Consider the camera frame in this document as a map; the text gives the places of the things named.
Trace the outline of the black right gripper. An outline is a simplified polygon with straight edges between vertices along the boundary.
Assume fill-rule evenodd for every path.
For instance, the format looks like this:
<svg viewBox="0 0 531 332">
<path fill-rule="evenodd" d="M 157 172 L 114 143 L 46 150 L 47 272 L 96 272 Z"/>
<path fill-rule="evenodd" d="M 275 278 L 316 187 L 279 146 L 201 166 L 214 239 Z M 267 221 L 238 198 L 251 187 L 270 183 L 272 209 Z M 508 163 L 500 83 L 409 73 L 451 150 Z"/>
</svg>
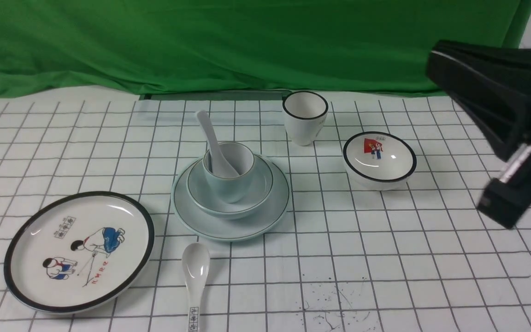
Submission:
<svg viewBox="0 0 531 332">
<path fill-rule="evenodd" d="M 459 105 L 507 160 L 476 209 L 512 229 L 531 205 L 531 48 L 500 48 L 440 40 L 426 76 Z"/>
</svg>

